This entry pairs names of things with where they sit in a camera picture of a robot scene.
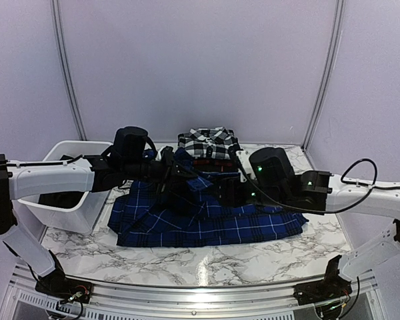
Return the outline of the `blue plaid long sleeve shirt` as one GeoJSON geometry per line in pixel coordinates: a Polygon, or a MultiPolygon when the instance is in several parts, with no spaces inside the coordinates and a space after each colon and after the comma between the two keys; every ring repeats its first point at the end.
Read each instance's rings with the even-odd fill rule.
{"type": "Polygon", "coordinates": [[[204,247],[259,243],[299,235],[308,222],[279,207],[224,207],[212,188],[238,172],[204,172],[176,183],[160,202],[152,183],[134,181],[116,198],[108,227],[121,247],[204,247]]]}

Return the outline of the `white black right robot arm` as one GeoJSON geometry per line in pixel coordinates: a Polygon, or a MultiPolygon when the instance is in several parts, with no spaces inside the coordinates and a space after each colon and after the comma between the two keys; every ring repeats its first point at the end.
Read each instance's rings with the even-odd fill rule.
{"type": "Polygon", "coordinates": [[[327,171],[306,171],[291,177],[267,173],[264,167],[218,184],[217,197],[230,207],[276,205],[315,215],[362,215],[389,225],[364,244],[327,263],[318,281],[294,287],[300,305],[336,299],[352,292],[351,284],[365,272],[400,254],[400,182],[346,178],[327,171]]]}

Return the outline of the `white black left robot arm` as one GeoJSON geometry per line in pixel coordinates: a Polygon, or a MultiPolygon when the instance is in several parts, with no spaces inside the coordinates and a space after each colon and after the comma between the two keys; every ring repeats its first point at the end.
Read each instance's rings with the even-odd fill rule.
{"type": "Polygon", "coordinates": [[[66,276],[58,258],[19,221],[14,201],[24,204],[42,224],[72,232],[92,228],[111,189],[129,180],[157,186],[194,177],[165,149],[159,160],[143,155],[119,158],[106,151],[55,161],[10,161],[0,154],[0,240],[35,275],[36,291],[72,300],[89,296],[92,284],[66,276]]]}

